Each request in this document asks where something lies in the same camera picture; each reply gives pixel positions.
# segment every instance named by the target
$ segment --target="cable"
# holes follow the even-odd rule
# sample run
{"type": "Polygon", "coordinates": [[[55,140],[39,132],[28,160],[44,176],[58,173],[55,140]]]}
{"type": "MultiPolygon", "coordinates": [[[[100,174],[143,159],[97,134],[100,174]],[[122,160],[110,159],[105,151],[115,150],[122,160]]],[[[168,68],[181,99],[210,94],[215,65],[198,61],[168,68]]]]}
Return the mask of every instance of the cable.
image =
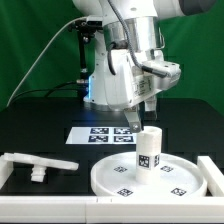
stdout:
{"type": "Polygon", "coordinates": [[[29,93],[34,93],[34,92],[47,92],[47,91],[52,91],[51,93],[53,93],[53,92],[56,92],[56,91],[84,91],[85,89],[83,88],[83,89],[79,89],[79,88],[71,88],[71,89],[35,89],[35,90],[28,90],[28,91],[24,91],[24,92],[22,92],[22,93],[20,93],[20,94],[18,94],[18,95],[16,95],[13,99],[12,99],[12,101],[11,101],[11,103],[13,103],[13,102],[15,102],[18,98],[20,98],[21,96],[23,96],[23,95],[26,95],[26,94],[29,94],[29,93]]]}
{"type": "Polygon", "coordinates": [[[115,15],[117,16],[118,20],[120,21],[121,25],[123,26],[124,32],[125,32],[126,37],[127,37],[128,49],[130,51],[130,55],[131,55],[131,58],[132,58],[134,64],[138,68],[142,69],[142,66],[143,65],[141,65],[138,62],[138,60],[137,60],[137,58],[135,56],[134,49],[133,49],[133,46],[132,46],[131,34],[130,34],[130,31],[129,31],[129,28],[128,28],[126,22],[124,21],[124,19],[122,18],[120,12],[117,10],[116,6],[112,3],[112,1],[111,0],[108,0],[108,3],[110,4],[110,6],[113,9],[115,15]]]}
{"type": "Polygon", "coordinates": [[[49,90],[48,93],[44,95],[44,97],[48,97],[49,95],[51,95],[51,93],[53,93],[55,89],[60,89],[62,87],[68,86],[68,85],[76,85],[76,84],[77,84],[76,82],[71,81],[71,82],[66,82],[66,83],[57,85],[53,89],[49,90]]]}
{"type": "Polygon", "coordinates": [[[117,16],[118,20],[120,21],[124,32],[126,34],[127,37],[127,42],[128,42],[128,49],[132,58],[132,61],[134,62],[135,66],[137,66],[138,68],[140,68],[141,70],[145,71],[145,72],[149,72],[152,73],[160,78],[165,78],[167,77],[169,74],[163,71],[159,71],[159,70],[155,70],[153,68],[147,67],[145,65],[142,65],[138,62],[136,56],[135,56],[135,52],[134,52],[134,48],[132,46],[132,40],[131,40],[131,34],[129,31],[129,28],[126,24],[126,22],[124,21],[124,19],[122,18],[122,15],[120,14],[120,12],[117,10],[116,6],[112,3],[111,0],[107,0],[109,5],[111,6],[112,10],[114,11],[115,15],[117,16]]]}
{"type": "Polygon", "coordinates": [[[49,41],[49,43],[47,44],[47,46],[44,48],[44,50],[41,52],[41,54],[38,56],[38,58],[36,59],[36,61],[33,63],[33,65],[30,67],[30,69],[28,70],[28,72],[26,73],[26,75],[23,77],[23,79],[20,81],[20,83],[18,84],[18,86],[16,87],[16,89],[13,91],[12,95],[10,96],[8,103],[7,103],[7,107],[11,104],[11,101],[13,100],[13,98],[15,97],[16,93],[18,92],[18,90],[20,89],[20,87],[23,85],[23,83],[26,81],[26,79],[28,78],[28,76],[30,75],[30,73],[32,72],[32,70],[34,69],[34,67],[36,66],[36,64],[39,62],[39,60],[42,58],[42,56],[44,55],[44,53],[47,51],[47,49],[50,47],[50,45],[52,44],[52,42],[58,37],[58,35],[60,33],[62,33],[62,31],[64,31],[64,29],[66,29],[68,26],[70,26],[72,23],[76,22],[77,20],[81,20],[81,19],[86,19],[87,17],[81,17],[78,19],[74,19],[70,22],[68,22],[67,24],[65,24],[54,36],[53,38],[49,41]]]}

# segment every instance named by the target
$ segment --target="green backdrop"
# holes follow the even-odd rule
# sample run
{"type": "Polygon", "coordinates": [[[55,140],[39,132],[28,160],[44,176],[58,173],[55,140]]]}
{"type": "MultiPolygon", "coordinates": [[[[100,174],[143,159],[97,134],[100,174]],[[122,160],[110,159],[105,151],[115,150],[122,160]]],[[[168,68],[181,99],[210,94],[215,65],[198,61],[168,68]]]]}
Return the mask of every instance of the green backdrop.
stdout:
{"type": "MultiPolygon", "coordinates": [[[[65,23],[79,16],[71,0],[0,0],[0,110],[51,37],[65,23]]],[[[181,64],[183,74],[179,84],[160,97],[203,99],[224,114],[223,27],[223,0],[209,13],[161,22],[166,60],[181,64]]],[[[89,70],[93,71],[93,44],[86,53],[89,70]]],[[[65,31],[20,92],[52,88],[76,80],[78,55],[75,32],[65,31]]]]}

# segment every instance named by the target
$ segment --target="black cable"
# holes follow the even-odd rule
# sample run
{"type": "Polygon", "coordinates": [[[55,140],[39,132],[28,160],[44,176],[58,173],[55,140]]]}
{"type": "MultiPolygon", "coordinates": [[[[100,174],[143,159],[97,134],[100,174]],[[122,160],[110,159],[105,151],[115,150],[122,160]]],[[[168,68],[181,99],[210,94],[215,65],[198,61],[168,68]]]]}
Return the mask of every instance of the black cable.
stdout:
{"type": "Polygon", "coordinates": [[[112,60],[112,50],[114,49],[115,45],[116,45],[115,43],[110,44],[108,49],[108,54],[107,54],[108,66],[112,75],[116,75],[116,72],[113,66],[113,60],[112,60]]]}
{"type": "Polygon", "coordinates": [[[51,95],[51,93],[53,93],[55,91],[55,89],[60,89],[62,87],[68,86],[68,85],[76,85],[76,84],[77,84],[76,82],[71,81],[71,82],[65,82],[60,85],[57,85],[54,88],[52,88],[46,95],[44,95],[44,97],[48,97],[49,95],[51,95]]]}
{"type": "Polygon", "coordinates": [[[15,102],[16,100],[18,100],[18,98],[20,98],[21,96],[26,95],[26,94],[29,94],[29,93],[34,93],[34,92],[46,92],[46,91],[52,91],[52,90],[53,90],[53,92],[55,92],[55,91],[86,91],[85,88],[71,88],[71,89],[35,89],[35,90],[28,90],[28,91],[24,91],[24,92],[22,92],[22,93],[16,95],[16,96],[12,99],[11,103],[13,103],[13,102],[15,102]]]}

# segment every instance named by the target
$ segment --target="black table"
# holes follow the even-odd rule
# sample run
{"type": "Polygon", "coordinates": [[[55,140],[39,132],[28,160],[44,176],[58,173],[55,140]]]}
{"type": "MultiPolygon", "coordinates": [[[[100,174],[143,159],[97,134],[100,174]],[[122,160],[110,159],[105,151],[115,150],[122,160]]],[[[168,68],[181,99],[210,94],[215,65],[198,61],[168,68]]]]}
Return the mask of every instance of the black table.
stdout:
{"type": "MultiPolygon", "coordinates": [[[[208,155],[224,172],[224,117],[196,99],[159,99],[157,120],[163,129],[162,152],[196,163],[208,155]]],[[[48,168],[43,183],[31,182],[32,166],[14,163],[0,195],[93,195],[90,170],[100,159],[134,151],[135,145],[66,145],[72,127],[125,127],[122,112],[83,107],[74,98],[25,98],[0,113],[0,154],[26,153],[78,162],[76,172],[48,168]]]]}

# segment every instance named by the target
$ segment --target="white circular tray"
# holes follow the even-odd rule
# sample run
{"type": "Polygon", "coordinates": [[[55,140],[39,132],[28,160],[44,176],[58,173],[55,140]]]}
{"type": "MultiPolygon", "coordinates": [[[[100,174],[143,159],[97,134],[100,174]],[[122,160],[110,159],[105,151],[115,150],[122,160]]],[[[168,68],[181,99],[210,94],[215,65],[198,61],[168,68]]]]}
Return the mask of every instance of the white circular tray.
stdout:
{"type": "Polygon", "coordinates": [[[97,196],[186,197],[204,196],[207,182],[198,167],[182,158],[161,154],[158,177],[150,184],[136,181],[136,153],[106,157],[91,171],[91,186],[97,196]]]}

